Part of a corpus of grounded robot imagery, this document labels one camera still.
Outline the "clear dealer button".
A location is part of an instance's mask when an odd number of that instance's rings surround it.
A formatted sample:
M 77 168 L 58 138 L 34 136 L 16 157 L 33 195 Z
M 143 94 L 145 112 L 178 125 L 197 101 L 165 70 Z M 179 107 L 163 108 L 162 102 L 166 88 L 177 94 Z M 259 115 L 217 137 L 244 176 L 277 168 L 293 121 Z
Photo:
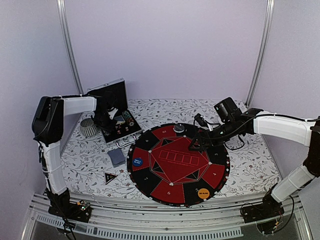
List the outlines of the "clear dealer button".
M 182 123 L 177 123 L 173 126 L 173 130 L 176 133 L 183 133 L 185 131 L 185 126 Z

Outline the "round red black poker mat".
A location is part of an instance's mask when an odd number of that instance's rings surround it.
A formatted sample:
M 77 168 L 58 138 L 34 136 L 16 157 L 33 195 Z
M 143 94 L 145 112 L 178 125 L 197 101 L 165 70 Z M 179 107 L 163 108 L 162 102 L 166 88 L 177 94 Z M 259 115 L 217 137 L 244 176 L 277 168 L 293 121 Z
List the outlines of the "round red black poker mat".
M 189 145 L 198 127 L 183 124 L 184 132 L 174 132 L 174 124 L 153 127 L 144 132 L 129 148 L 127 171 L 137 189 L 158 203 L 189 207 L 216 195 L 230 174 L 230 158 L 224 145 L 205 151 L 190 151 Z M 141 158 L 140 167 L 132 165 Z M 198 190 L 210 191 L 207 199 Z

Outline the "red dice set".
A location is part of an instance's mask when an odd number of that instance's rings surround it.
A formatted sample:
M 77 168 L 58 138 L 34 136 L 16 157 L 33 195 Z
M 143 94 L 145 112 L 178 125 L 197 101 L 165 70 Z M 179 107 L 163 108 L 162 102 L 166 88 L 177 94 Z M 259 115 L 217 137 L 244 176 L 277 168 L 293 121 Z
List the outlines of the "red dice set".
M 127 133 L 129 131 L 129 127 L 127 125 L 123 125 L 123 124 L 116 125 L 115 129 L 116 129 L 116 133 L 118 135 L 124 135 L 125 133 Z

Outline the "black triangular card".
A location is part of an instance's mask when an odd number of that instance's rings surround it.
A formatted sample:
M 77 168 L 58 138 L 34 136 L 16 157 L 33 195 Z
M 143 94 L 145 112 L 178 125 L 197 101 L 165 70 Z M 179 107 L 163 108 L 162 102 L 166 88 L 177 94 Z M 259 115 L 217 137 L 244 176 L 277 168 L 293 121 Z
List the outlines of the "black triangular card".
M 105 184 L 107 185 L 117 177 L 116 174 L 104 173 Z

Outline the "right poker chip row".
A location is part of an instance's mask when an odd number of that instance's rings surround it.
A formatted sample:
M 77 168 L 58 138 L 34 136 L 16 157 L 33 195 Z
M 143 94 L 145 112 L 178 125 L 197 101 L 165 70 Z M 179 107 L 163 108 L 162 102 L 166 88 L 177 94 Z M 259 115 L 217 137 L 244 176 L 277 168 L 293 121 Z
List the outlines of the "right poker chip row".
M 121 115 L 122 115 L 123 119 L 125 120 L 125 122 L 130 127 L 135 125 L 135 121 L 134 121 L 133 117 L 131 116 L 131 114 L 128 111 L 123 111 Z

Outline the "aluminium poker chip case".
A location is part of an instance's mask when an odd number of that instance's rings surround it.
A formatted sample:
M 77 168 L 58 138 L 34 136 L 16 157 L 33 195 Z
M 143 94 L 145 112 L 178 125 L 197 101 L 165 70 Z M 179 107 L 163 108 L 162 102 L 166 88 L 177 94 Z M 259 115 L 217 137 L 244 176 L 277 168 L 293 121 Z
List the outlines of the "aluminium poker chip case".
M 114 103 L 114 110 L 109 112 L 109 116 L 114 120 L 114 117 L 122 116 L 123 111 L 128 111 L 134 120 L 134 126 L 129 126 L 127 123 L 122 125 L 127 125 L 129 131 L 123 135 L 118 135 L 116 131 L 116 126 L 113 131 L 105 131 L 101 129 L 105 142 L 107 144 L 116 143 L 119 140 L 127 141 L 128 137 L 132 137 L 136 139 L 138 133 L 142 132 L 140 125 L 137 123 L 133 114 L 129 111 L 128 101 L 127 101 L 127 92 L 126 92 L 126 84 L 123 78 L 111 81 L 109 83 L 101 84 L 96 87 L 91 87 L 88 89 L 87 95 L 91 97 L 91 91 L 110 91 L 115 94 L 116 101 Z

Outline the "aluminium front rail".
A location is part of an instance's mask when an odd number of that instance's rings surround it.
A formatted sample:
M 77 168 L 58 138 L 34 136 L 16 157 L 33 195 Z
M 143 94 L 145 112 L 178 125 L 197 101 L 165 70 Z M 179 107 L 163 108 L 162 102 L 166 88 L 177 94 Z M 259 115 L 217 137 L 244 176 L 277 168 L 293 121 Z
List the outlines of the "aluminium front rail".
M 212 198 L 191 207 L 171 207 L 146 199 L 71 195 L 92 207 L 88 223 L 73 221 L 78 240 L 311 240 L 313 238 L 297 195 L 283 202 L 279 232 L 264 235 L 258 222 L 245 222 L 244 207 L 259 204 L 263 195 Z

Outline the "right aluminium frame post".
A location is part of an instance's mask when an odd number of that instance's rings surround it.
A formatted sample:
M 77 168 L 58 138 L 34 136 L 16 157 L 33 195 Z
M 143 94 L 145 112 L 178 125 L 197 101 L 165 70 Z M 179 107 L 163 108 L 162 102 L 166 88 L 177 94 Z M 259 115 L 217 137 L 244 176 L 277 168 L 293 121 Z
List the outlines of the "right aluminium frame post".
M 265 18 L 264 18 L 262 36 L 261 36 L 261 41 L 260 41 L 260 47 L 259 47 L 259 51 L 258 51 L 258 56 L 257 56 L 255 68 L 253 71 L 251 84 L 250 84 L 249 91 L 248 91 L 246 101 L 245 101 L 245 105 L 247 107 L 251 106 L 253 99 L 254 99 L 255 91 L 258 86 L 258 81 L 259 81 L 260 73 L 262 70 L 264 56 L 265 56 L 265 52 L 266 52 L 266 48 L 267 48 L 267 44 L 268 44 L 268 38 L 270 35 L 271 26 L 272 26 L 274 5 L 275 5 L 274 0 L 268 0 L 266 2 L 266 11 L 265 11 Z

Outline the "orange big blind button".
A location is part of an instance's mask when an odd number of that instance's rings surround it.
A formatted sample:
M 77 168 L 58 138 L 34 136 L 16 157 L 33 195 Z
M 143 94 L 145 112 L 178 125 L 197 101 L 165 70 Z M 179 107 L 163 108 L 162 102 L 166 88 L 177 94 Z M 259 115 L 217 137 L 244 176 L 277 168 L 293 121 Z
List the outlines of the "orange big blind button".
M 201 188 L 197 191 L 197 195 L 200 199 L 208 199 L 210 196 L 210 191 L 206 188 Z

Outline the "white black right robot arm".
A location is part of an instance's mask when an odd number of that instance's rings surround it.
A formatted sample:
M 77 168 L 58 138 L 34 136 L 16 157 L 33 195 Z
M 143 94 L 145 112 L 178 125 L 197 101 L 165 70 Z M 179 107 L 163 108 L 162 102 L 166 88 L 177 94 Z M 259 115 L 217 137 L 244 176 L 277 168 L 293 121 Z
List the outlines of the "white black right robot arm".
M 205 128 L 193 139 L 200 150 L 221 146 L 236 135 L 261 135 L 282 168 L 282 180 L 265 195 L 258 208 L 262 218 L 269 218 L 278 210 L 278 203 L 320 176 L 319 118 L 300 118 L 260 108 L 242 111 L 230 97 L 213 109 L 218 123 L 209 122 L 199 113 L 194 117 L 194 122 Z

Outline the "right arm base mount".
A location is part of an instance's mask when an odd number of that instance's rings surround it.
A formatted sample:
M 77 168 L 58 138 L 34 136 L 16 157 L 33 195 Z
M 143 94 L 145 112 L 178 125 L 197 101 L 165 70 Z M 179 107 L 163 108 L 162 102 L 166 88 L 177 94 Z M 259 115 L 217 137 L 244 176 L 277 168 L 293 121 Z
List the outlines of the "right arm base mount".
M 266 220 L 272 217 L 280 216 L 285 213 L 282 204 L 271 199 L 264 198 L 260 204 L 245 204 L 240 208 L 240 214 L 242 215 L 245 223 L 256 222 L 260 220 Z M 276 219 L 265 221 L 257 224 L 257 229 L 264 235 L 270 235 L 275 232 L 279 221 Z

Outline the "blue small blind button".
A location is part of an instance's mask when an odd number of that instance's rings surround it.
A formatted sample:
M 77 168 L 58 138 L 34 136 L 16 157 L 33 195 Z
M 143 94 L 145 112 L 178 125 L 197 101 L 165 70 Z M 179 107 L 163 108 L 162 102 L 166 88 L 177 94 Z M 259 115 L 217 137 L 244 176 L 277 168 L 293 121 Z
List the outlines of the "blue small blind button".
M 142 166 L 142 165 L 143 165 L 143 159 L 140 158 L 140 157 L 134 158 L 134 159 L 132 160 L 132 165 L 133 165 L 134 167 L 140 167 L 140 166 Z

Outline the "boxed playing card deck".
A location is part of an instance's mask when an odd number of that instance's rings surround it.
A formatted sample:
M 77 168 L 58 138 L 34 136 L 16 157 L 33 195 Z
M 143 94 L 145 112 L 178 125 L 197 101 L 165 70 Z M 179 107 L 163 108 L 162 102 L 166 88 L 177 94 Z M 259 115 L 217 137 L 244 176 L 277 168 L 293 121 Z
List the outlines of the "boxed playing card deck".
M 116 125 L 122 125 L 126 123 L 122 115 L 115 116 L 113 119 L 116 120 Z

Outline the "aluminium frame post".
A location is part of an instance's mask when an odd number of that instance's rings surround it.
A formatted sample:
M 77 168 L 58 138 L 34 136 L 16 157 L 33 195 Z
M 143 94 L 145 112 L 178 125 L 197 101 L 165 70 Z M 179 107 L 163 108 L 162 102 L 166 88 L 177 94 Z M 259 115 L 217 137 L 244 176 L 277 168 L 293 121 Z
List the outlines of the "aluminium frame post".
M 249 91 L 248 91 L 246 101 L 245 101 L 245 105 L 247 107 L 251 106 L 253 99 L 254 99 L 255 91 L 258 86 L 258 81 L 259 81 L 260 73 L 262 70 L 264 56 L 265 56 L 265 52 L 266 52 L 266 48 L 267 48 L 267 44 L 268 44 L 268 38 L 270 35 L 271 26 L 272 26 L 274 5 L 275 5 L 274 0 L 268 0 L 266 2 L 266 11 L 265 11 L 265 18 L 264 18 L 262 36 L 261 36 L 261 41 L 260 41 L 260 47 L 259 47 L 259 51 L 258 51 L 258 56 L 257 56 L 255 68 L 253 71 L 251 84 L 250 84 Z
M 71 72 L 73 75 L 73 79 L 75 82 L 75 87 L 77 89 L 78 94 L 83 95 L 84 94 L 84 89 L 80 80 L 80 75 L 76 63 L 76 58 L 72 46 L 72 40 L 71 40 L 71 35 L 69 31 L 69 26 L 68 26 L 68 19 L 67 19 L 67 12 L 66 12 L 66 5 L 64 0 L 57 0 L 57 10 L 58 10 L 58 15 L 59 15 L 59 20 L 60 20 L 60 25 L 61 25 L 61 30 L 62 30 L 62 35 L 66 47 L 66 52 L 68 56 L 68 61 L 70 63 L 71 67 Z

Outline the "striped grey cup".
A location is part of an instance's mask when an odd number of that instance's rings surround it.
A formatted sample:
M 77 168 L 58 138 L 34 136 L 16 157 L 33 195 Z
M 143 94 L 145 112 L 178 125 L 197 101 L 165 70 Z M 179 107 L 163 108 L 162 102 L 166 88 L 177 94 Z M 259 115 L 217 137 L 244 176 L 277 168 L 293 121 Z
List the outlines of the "striped grey cup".
M 93 137 L 97 134 L 98 128 L 91 118 L 85 118 L 80 122 L 80 132 L 85 137 Z

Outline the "left aluminium frame post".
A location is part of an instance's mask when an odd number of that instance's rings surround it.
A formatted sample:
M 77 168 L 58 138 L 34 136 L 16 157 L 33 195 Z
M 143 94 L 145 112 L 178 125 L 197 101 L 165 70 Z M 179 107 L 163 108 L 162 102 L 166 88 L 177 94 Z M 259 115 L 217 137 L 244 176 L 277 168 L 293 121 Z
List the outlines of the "left aluminium frame post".
M 70 63 L 71 67 L 71 72 L 73 75 L 73 79 L 75 82 L 75 87 L 77 89 L 78 94 L 83 95 L 84 94 L 84 89 L 80 80 L 80 75 L 76 63 L 76 58 L 72 46 L 72 40 L 71 40 L 71 35 L 69 31 L 69 26 L 68 26 L 68 19 L 67 19 L 67 12 L 66 12 L 66 5 L 64 0 L 57 0 L 57 10 L 58 10 L 58 15 L 59 15 L 59 20 L 60 20 L 60 25 L 61 25 L 61 30 L 62 30 L 62 35 L 66 47 L 66 52 L 68 56 L 68 61 Z

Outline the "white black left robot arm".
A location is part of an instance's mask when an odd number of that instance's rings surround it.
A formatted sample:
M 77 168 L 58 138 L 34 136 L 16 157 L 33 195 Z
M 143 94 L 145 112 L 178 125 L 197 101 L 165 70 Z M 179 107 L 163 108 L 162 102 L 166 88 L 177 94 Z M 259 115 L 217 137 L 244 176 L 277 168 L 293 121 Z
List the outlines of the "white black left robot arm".
M 111 132 L 117 123 L 114 115 L 116 97 L 105 91 L 102 95 L 43 96 L 36 109 L 32 131 L 40 149 L 42 171 L 50 193 L 61 196 L 68 190 L 64 181 L 60 157 L 60 140 L 66 116 L 94 112 L 93 123 Z

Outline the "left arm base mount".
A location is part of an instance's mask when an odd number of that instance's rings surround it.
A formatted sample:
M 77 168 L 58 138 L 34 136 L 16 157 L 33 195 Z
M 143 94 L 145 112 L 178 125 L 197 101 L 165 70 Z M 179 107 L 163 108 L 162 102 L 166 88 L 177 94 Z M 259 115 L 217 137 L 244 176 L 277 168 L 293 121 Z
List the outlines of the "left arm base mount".
M 80 201 L 80 204 L 71 203 L 68 188 L 62 194 L 52 193 L 48 188 L 45 191 L 50 200 L 49 214 L 79 222 L 89 222 L 92 208 L 88 206 L 83 209 L 82 203 L 87 203 L 83 200 Z

